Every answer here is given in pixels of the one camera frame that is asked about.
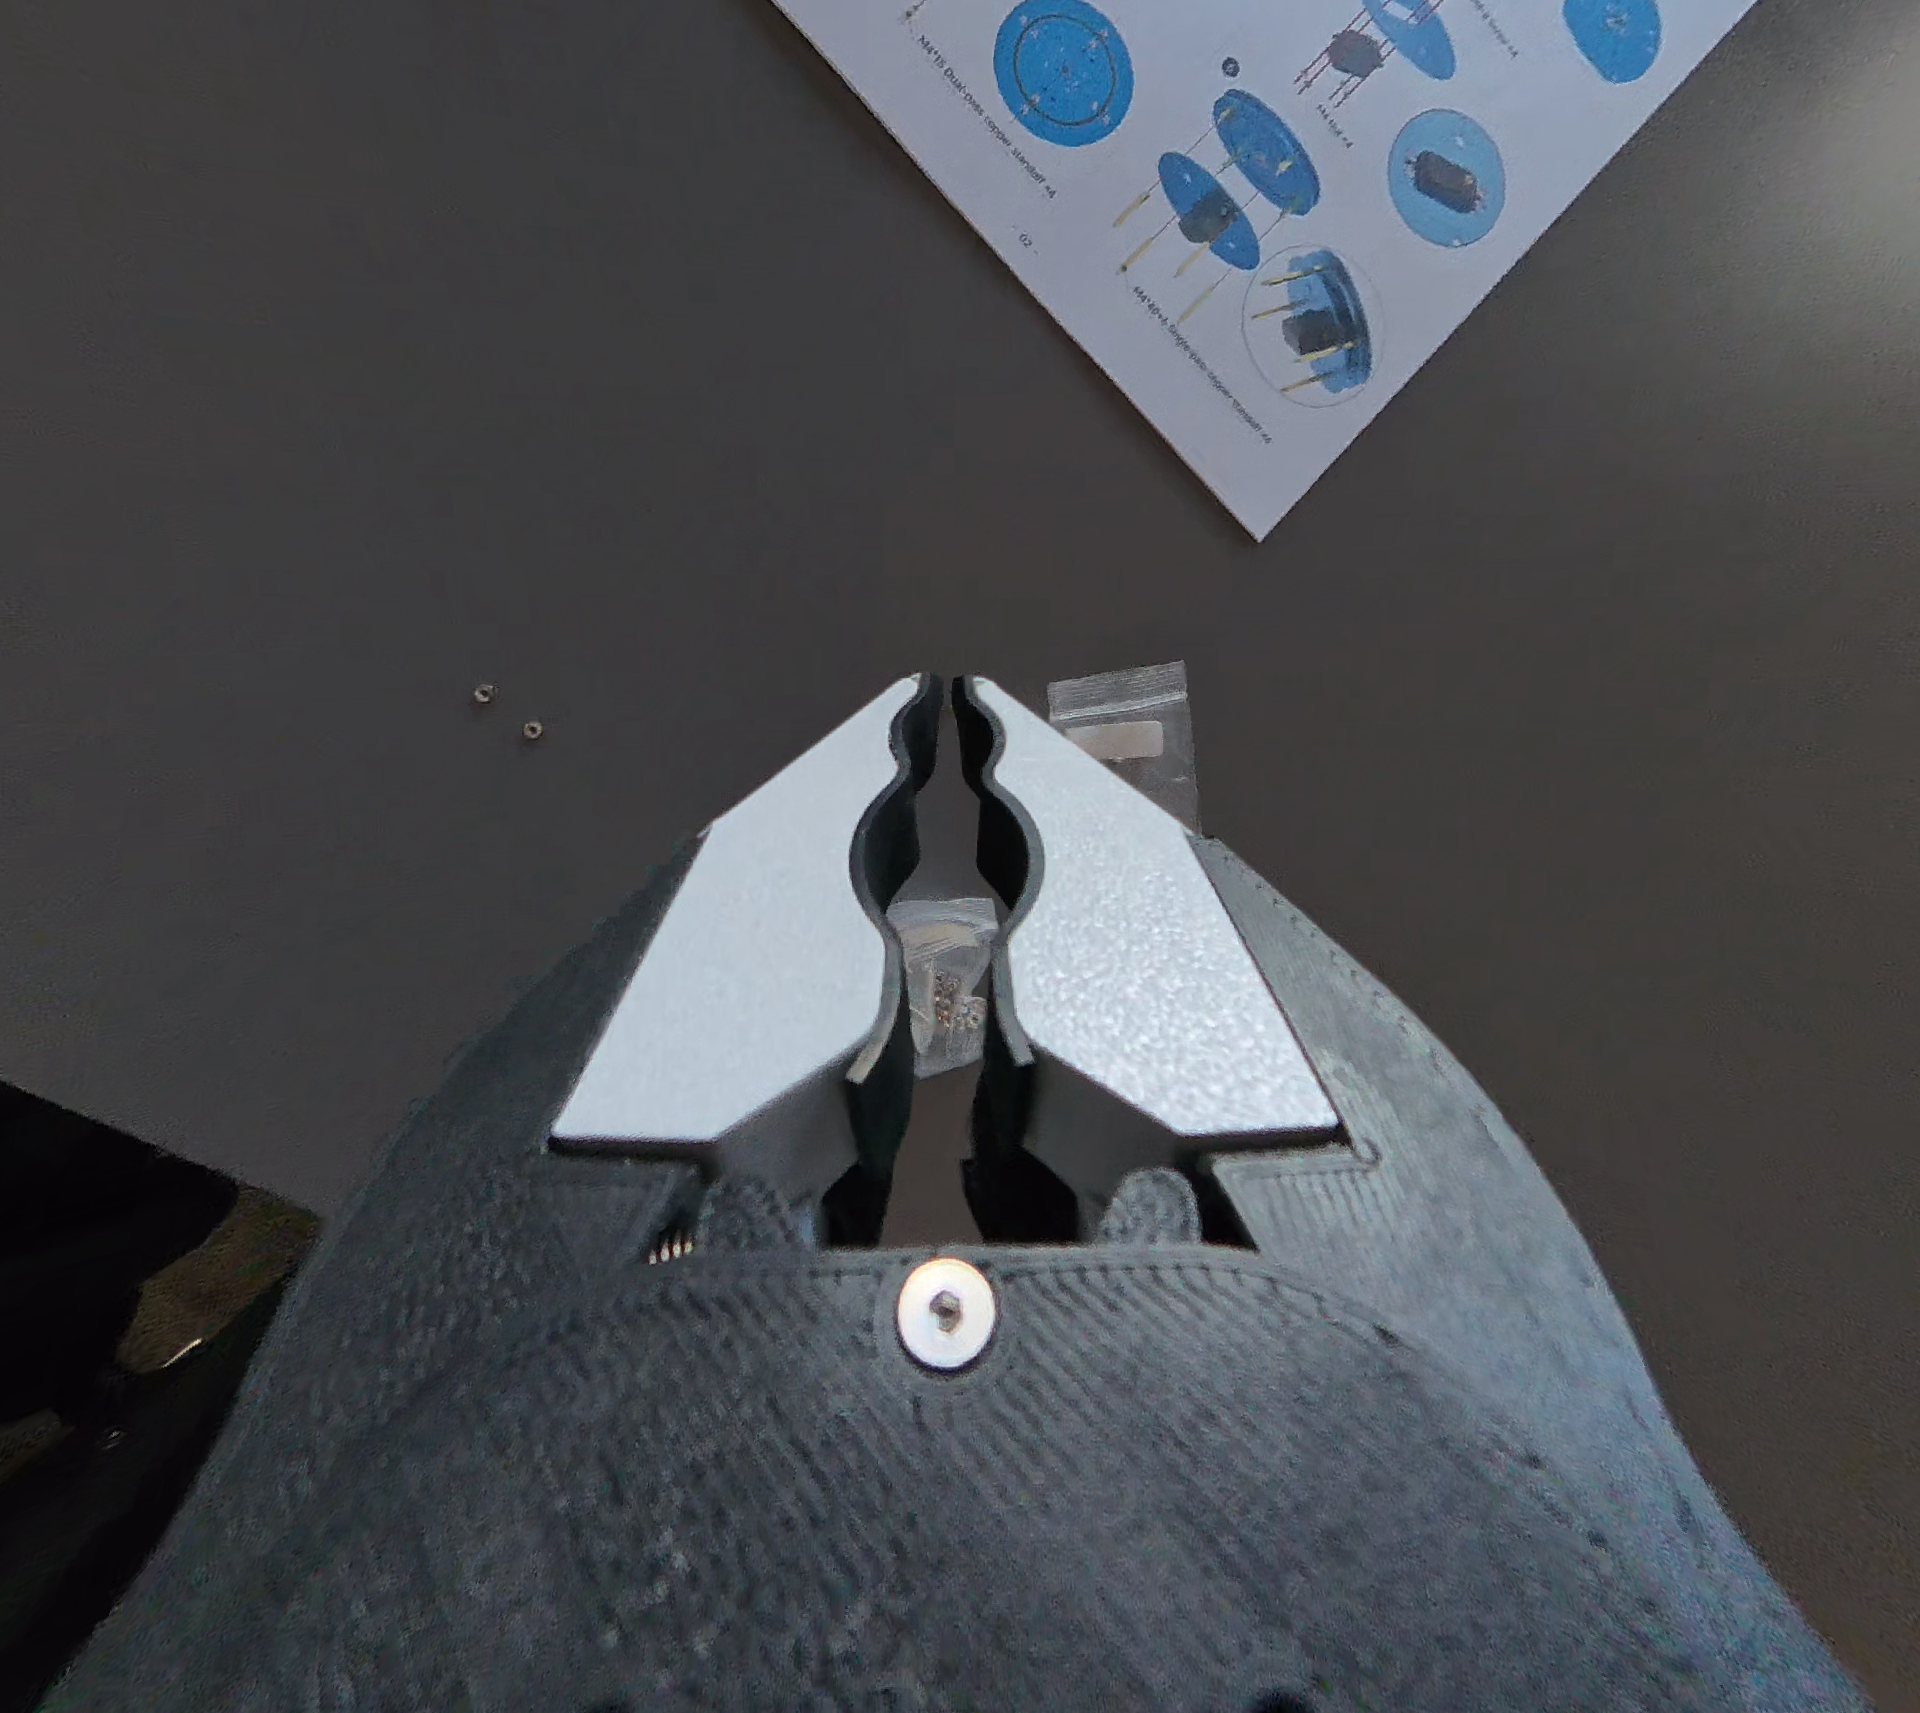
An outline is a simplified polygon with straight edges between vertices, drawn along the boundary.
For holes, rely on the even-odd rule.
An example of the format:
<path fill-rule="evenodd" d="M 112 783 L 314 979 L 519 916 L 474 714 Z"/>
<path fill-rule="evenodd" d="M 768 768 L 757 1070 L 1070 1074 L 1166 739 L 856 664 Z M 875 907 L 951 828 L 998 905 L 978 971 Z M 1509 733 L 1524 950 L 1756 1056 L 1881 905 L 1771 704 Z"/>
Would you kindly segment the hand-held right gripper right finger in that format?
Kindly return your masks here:
<path fill-rule="evenodd" d="M 1169 1168 L 1338 1135 L 1193 836 L 994 681 L 951 692 L 975 864 L 1005 905 L 981 1094 L 1044 1168 Z"/>

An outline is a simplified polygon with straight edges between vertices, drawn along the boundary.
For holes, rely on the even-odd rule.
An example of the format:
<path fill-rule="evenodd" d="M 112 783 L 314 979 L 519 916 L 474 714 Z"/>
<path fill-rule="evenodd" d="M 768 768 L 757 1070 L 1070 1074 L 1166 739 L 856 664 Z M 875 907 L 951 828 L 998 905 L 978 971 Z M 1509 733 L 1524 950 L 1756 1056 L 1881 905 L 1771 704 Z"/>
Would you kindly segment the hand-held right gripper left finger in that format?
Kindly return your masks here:
<path fill-rule="evenodd" d="M 914 1045 L 890 898 L 917 864 L 942 685 L 899 679 L 718 816 L 552 1144 L 703 1168 L 887 1168 Z"/>

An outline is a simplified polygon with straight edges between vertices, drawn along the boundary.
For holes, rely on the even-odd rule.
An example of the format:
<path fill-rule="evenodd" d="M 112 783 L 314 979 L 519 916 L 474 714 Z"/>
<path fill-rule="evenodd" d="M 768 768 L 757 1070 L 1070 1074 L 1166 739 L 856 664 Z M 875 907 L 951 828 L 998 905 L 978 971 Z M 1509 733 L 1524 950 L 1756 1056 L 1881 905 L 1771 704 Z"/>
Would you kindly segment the small clear plastic bag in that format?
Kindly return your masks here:
<path fill-rule="evenodd" d="M 1199 832 L 1188 666 L 1181 661 L 1052 681 L 1045 716 L 1190 832 Z"/>
<path fill-rule="evenodd" d="M 996 903 L 987 897 L 899 898 L 887 918 L 901 944 L 916 1076 L 971 1064 L 985 1043 Z"/>

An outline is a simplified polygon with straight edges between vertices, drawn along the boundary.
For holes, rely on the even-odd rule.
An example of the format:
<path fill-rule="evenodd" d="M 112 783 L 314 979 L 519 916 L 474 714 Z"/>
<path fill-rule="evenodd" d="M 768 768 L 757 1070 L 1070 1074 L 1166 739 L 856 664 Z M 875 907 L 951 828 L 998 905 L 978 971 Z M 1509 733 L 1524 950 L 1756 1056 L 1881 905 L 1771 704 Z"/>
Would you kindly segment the printed instruction sheet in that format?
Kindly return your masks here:
<path fill-rule="evenodd" d="M 772 0 L 1251 537 L 1757 0 Z"/>

